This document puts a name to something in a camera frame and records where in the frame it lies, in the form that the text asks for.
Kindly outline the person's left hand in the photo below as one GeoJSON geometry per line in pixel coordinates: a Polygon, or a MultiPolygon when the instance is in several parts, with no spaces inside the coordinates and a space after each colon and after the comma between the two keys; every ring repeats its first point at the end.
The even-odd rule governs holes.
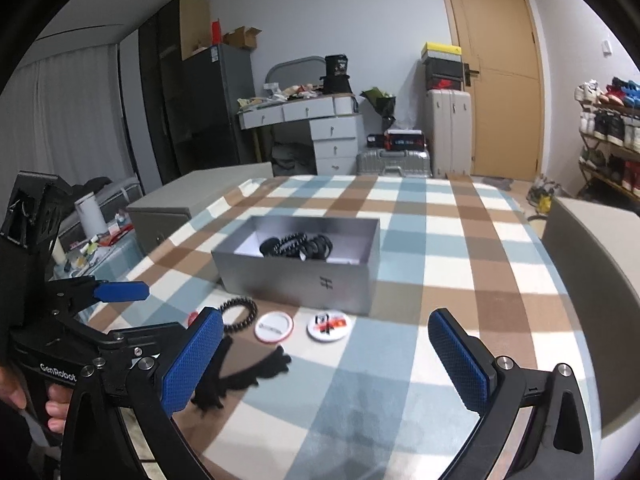
{"type": "MultiPolygon", "coordinates": [[[[70,399],[73,391],[60,385],[50,385],[46,403],[49,415],[48,428],[55,434],[64,434],[70,399]]],[[[11,367],[0,367],[1,400],[11,408],[24,410],[27,406],[26,392],[18,375],[11,367]]]]}

